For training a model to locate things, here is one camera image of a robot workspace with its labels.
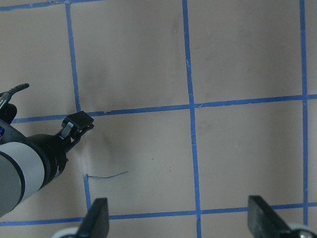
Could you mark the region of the right gripper black right-cam left finger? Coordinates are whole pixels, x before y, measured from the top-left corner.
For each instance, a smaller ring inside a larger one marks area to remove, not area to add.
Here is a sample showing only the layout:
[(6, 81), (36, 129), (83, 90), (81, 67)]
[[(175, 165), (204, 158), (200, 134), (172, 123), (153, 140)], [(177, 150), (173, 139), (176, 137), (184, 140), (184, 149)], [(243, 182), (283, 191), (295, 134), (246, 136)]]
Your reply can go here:
[(75, 237), (106, 238), (108, 232), (109, 215), (107, 198), (97, 198), (79, 226)]

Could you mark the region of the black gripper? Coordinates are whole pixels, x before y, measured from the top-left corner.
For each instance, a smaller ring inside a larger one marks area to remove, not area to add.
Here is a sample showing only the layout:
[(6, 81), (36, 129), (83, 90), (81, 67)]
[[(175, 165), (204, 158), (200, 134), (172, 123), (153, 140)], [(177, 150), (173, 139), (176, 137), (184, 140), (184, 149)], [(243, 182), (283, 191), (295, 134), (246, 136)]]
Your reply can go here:
[(43, 185), (50, 183), (65, 169), (69, 152), (87, 131), (94, 128), (94, 119), (84, 111), (68, 115), (62, 129), (55, 135), (36, 134), (26, 137), (10, 124), (0, 120), (4, 129), (1, 144), (18, 142), (31, 147), (40, 157), (44, 167)]

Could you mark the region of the right gripper black right-cam right finger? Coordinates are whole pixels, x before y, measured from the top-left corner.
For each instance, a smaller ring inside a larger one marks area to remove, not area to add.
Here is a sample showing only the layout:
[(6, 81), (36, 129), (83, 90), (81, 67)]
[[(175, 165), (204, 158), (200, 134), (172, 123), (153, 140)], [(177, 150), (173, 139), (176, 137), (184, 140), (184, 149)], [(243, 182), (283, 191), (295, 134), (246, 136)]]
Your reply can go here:
[(248, 197), (248, 229), (254, 238), (294, 238), (292, 229), (259, 195)]

